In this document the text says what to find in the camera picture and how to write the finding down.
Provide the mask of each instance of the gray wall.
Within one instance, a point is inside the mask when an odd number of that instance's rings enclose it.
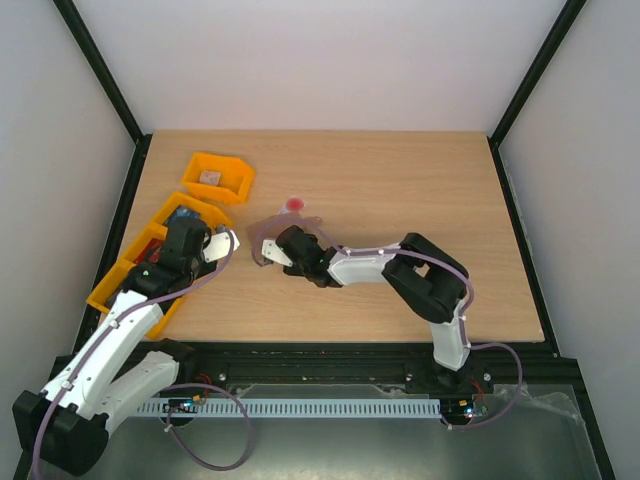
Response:
[[[502,148],[563,355],[617,474],[640,455],[640,2],[592,0]]]
[[[564,0],[76,3],[145,131],[488,131]]]
[[[0,478],[11,405],[70,353],[133,144],[53,2],[0,3]]]

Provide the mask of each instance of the wooden board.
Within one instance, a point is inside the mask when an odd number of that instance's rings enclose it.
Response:
[[[427,323],[393,289],[319,289],[251,260],[245,227],[290,195],[352,247],[415,231],[465,265],[476,289],[473,341],[542,341],[516,240],[482,133],[159,131],[154,134],[123,248],[176,190],[193,152],[245,159],[249,201],[223,207],[242,246],[218,279],[190,294],[165,329],[196,341],[430,341]]]

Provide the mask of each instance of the white perforated rail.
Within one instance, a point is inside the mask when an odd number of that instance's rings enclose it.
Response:
[[[440,418],[438,400],[336,400],[241,399],[252,418]],[[151,398],[134,417],[161,417],[169,410],[166,398]],[[237,405],[226,399],[209,399],[201,406],[176,412],[175,417],[241,417]]]

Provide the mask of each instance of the gray floor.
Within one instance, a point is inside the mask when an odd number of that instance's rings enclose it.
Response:
[[[531,393],[558,389],[538,387]],[[570,389],[563,391],[571,394]],[[523,402],[494,425],[468,432],[449,432],[437,420],[257,419],[252,457],[226,473],[191,462],[157,419],[132,418],[113,435],[98,465],[83,478],[599,478],[584,425],[558,413],[557,404],[546,406]],[[196,419],[181,433],[198,455],[217,464],[235,461],[246,438],[240,419]]]

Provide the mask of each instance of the orange bin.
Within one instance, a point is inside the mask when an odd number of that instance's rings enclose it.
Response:
[[[200,175],[205,171],[220,173],[218,186],[200,183]],[[240,158],[196,152],[181,183],[196,198],[235,205],[247,201],[255,176],[255,170]]]
[[[217,225],[224,224],[228,227],[232,226],[232,222],[222,210],[218,207],[210,205],[200,200],[196,200],[189,195],[181,192],[173,193],[166,203],[158,210],[153,216],[151,222],[147,224],[142,233],[133,241],[133,243],[125,250],[120,256],[116,264],[111,267],[104,278],[98,283],[96,288],[93,289],[87,303],[93,308],[101,311],[102,313],[109,313],[110,307],[107,306],[108,300],[117,292],[118,287],[122,284],[126,278],[129,270],[135,267],[135,260],[144,252],[149,242],[153,240],[160,240],[164,242],[167,237],[167,227],[163,225],[164,222],[171,216],[179,206],[185,206],[200,214],[200,219],[203,220],[212,230]],[[164,317],[147,332],[147,338],[155,340],[162,332],[167,322],[175,314],[176,310],[180,307],[184,297],[176,299]]]

